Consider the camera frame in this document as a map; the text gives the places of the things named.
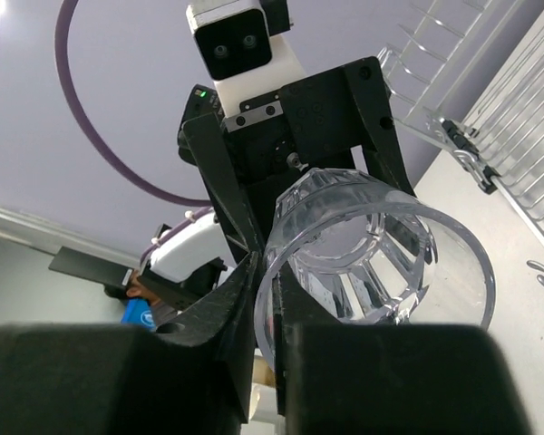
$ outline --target wall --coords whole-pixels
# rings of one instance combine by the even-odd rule
[[[0,18],[0,206],[136,254],[157,225],[176,224],[185,208],[152,198],[122,179],[74,122],[53,57],[61,2],[9,0]],[[69,56],[86,112],[120,157],[163,189],[205,198],[198,172],[181,162],[176,150],[179,119],[191,87],[210,83],[189,35],[187,2],[81,0]],[[415,2],[427,7],[431,0]],[[408,1],[289,3],[296,26],[287,39],[308,73],[375,55],[386,43],[403,47],[407,39],[396,24],[414,28],[420,18]],[[492,68],[497,71],[500,59],[516,43],[511,36],[524,33],[544,0],[526,4],[524,15],[513,21],[510,37],[482,64],[481,77],[491,77]],[[473,102],[483,87],[480,79],[457,97]],[[400,141],[410,178],[416,181],[435,149],[407,134],[400,134]]]
[[[0,238],[0,324],[108,323],[122,303],[96,285],[48,270],[52,257]]]

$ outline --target white table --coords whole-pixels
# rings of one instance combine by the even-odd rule
[[[456,218],[481,241],[497,283],[491,336],[502,349],[533,429],[544,434],[544,287],[529,259],[544,264],[544,247],[508,201],[485,195],[443,152],[416,188],[425,204]]]

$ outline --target wire dish rack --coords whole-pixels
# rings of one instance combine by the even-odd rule
[[[433,0],[428,9],[413,5],[423,19],[414,31],[400,25],[408,44],[402,50],[387,45],[379,54],[397,126],[449,151],[481,187],[497,187],[544,243],[544,14],[470,114],[454,121],[472,150],[450,140],[443,124],[445,104],[521,1],[461,0],[463,14],[470,17],[461,28],[442,18],[442,9],[449,3],[455,7],[444,0]],[[504,6],[507,12],[490,37],[468,55],[476,33]],[[443,48],[433,48],[435,41],[451,47],[444,47],[443,53]],[[418,71],[427,62],[434,65],[428,75]]]

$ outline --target transparent cup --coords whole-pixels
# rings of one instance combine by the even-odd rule
[[[274,368],[272,281],[299,284],[345,323],[490,325],[495,280],[455,219],[357,170],[311,169],[277,199],[257,292],[258,346]]]

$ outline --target purple cable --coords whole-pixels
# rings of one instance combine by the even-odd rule
[[[56,29],[54,31],[54,58],[56,60],[56,71],[58,78],[63,88],[64,98],[73,114],[79,127],[84,135],[89,139],[94,148],[99,152],[101,157],[107,161],[117,172],[124,176],[128,181],[139,189],[149,193],[155,198],[163,199],[164,201],[179,204],[189,207],[205,207],[209,206],[209,201],[204,199],[190,199],[180,197],[173,193],[169,193],[161,188],[152,185],[146,179],[141,178],[131,168],[111,150],[109,145],[104,141],[99,132],[92,125],[91,120],[84,111],[81,101],[74,88],[73,77],[71,75],[71,66],[69,64],[68,42],[69,32],[71,30],[71,21],[73,20],[74,10],[76,9],[79,0],[63,0],[61,10],[56,20]]]
[[[153,251],[155,251],[155,249],[163,245],[168,240],[171,240],[176,234],[189,227],[194,221],[198,220],[199,218],[203,218],[207,214],[211,213],[211,211],[213,210],[210,207],[200,208],[198,211],[195,211],[193,213],[193,220],[185,219],[183,222],[170,229],[167,233],[165,233],[157,240],[156,244],[149,246],[147,249],[145,249],[145,251],[143,251],[143,254],[141,254],[140,264],[145,264],[147,258],[153,253]]]

